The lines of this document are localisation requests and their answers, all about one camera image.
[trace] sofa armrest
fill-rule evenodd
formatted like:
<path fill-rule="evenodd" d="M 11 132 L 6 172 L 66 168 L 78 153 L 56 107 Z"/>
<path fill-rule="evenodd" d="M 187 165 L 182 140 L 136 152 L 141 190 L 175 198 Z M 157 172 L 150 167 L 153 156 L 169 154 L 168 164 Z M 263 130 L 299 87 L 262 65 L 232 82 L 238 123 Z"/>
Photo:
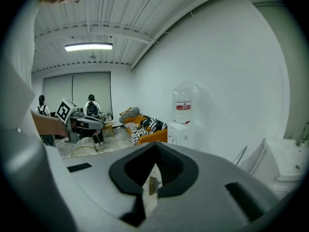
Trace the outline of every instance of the sofa armrest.
<path fill-rule="evenodd" d="M 140 145 L 142 143 L 156 142 L 156 141 L 167 143 L 168 142 L 168 129 L 161 130 L 161 131 L 159 130 L 159 131 L 156 131 L 155 133 L 140 137 L 139 141 L 137 142 L 137 145 Z"/>
<path fill-rule="evenodd" d="M 135 118 L 136 117 L 134 117 L 134 118 L 125 118 L 125 124 L 134 122 Z"/>

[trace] white box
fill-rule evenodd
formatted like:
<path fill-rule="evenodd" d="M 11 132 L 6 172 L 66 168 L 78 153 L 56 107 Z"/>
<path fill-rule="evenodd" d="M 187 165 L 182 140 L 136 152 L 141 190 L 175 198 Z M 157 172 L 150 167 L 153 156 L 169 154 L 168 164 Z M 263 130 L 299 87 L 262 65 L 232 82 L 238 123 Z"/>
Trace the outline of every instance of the white box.
<path fill-rule="evenodd" d="M 193 148 L 193 125 L 191 123 L 186 125 L 176 122 L 168 123 L 168 143 Z"/>

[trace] ceiling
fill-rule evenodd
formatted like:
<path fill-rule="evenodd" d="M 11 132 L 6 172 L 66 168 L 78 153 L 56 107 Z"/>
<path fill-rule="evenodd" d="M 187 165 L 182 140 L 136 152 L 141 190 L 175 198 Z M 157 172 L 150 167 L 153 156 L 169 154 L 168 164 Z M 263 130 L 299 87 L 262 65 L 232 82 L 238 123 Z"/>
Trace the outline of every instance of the ceiling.
<path fill-rule="evenodd" d="M 102 63 L 134 68 L 172 24 L 207 0 L 80 0 L 43 4 L 35 21 L 32 73 Z M 66 52 L 67 44 L 112 43 L 112 50 Z"/>

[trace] white sink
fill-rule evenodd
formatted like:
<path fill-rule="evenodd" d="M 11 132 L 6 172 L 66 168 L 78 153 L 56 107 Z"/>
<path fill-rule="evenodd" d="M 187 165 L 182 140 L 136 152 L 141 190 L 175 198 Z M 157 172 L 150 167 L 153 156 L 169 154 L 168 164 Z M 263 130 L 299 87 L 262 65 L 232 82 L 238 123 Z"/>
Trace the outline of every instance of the white sink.
<path fill-rule="evenodd" d="M 305 178 L 309 168 L 308 141 L 297 147 L 296 141 L 292 139 L 266 138 L 264 145 L 277 164 L 277 180 L 297 181 Z"/>

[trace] person's forearm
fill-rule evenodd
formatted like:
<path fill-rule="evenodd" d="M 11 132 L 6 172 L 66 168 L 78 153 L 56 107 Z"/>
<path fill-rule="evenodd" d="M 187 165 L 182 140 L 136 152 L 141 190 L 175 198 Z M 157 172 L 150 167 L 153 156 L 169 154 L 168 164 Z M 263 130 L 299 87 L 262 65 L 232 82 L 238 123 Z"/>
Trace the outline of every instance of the person's forearm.
<path fill-rule="evenodd" d="M 67 132 L 58 118 L 43 116 L 31 111 L 34 124 L 40 135 L 62 135 L 67 136 Z"/>

